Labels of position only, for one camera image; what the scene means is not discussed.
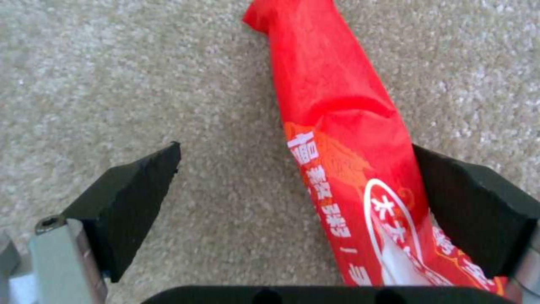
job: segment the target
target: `floor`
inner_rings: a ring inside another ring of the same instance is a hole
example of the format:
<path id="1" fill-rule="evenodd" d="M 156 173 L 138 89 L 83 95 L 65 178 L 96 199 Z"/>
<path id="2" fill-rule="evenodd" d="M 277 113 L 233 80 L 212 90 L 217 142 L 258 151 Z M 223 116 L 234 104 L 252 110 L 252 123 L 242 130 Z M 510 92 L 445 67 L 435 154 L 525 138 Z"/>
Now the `floor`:
<path id="1" fill-rule="evenodd" d="M 336 0 L 414 141 L 540 199 L 540 2 Z M 340 284 L 246 0 L 7 0 L 0 228 L 24 248 L 108 167 L 182 142 L 109 303 L 193 284 Z"/>

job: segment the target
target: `beige carpet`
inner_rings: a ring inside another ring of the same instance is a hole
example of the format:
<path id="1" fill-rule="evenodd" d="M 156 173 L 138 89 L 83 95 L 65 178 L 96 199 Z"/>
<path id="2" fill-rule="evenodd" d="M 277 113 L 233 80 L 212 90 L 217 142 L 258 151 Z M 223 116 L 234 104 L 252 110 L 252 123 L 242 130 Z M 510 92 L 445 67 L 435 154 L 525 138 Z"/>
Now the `beige carpet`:
<path id="1" fill-rule="evenodd" d="M 337 0 L 425 147 L 540 198 L 540 2 Z M 189 284 L 340 284 L 246 0 L 0 2 L 0 228 L 23 247 L 108 167 L 182 142 L 110 303 Z"/>

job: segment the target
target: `red plastic bag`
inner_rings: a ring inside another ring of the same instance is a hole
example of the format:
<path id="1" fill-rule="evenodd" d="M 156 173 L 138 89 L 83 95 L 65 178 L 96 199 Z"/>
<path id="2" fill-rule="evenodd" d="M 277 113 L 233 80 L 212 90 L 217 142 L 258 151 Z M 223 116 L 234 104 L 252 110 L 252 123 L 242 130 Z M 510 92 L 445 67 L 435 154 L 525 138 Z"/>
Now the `red plastic bag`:
<path id="1" fill-rule="evenodd" d="M 332 0 L 255 0 L 287 145 L 348 285 L 461 285 L 503 295 L 431 222 L 401 117 Z"/>

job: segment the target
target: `black foam pad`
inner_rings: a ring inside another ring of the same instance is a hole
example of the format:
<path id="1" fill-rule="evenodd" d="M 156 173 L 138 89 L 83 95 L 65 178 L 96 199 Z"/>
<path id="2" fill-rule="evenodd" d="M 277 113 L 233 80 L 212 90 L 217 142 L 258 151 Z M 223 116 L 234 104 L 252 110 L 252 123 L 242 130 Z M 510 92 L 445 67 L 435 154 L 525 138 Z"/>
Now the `black foam pad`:
<path id="1" fill-rule="evenodd" d="M 180 144 L 107 170 L 62 214 L 82 221 L 96 262 L 112 282 L 131 264 L 180 162 Z"/>
<path id="2" fill-rule="evenodd" d="M 493 170 L 414 147 L 435 219 L 486 277 L 515 270 L 540 203 Z"/>

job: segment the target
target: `screw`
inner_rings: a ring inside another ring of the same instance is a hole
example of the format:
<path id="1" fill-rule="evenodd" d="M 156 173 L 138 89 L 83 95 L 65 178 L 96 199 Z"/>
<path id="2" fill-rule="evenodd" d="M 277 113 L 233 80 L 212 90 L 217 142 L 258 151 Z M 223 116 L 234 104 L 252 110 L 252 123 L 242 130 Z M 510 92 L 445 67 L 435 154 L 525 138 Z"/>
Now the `screw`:
<path id="1" fill-rule="evenodd" d="M 66 224 L 66 219 L 63 215 L 51 215 L 41 219 L 35 227 L 36 235 L 44 234 Z"/>

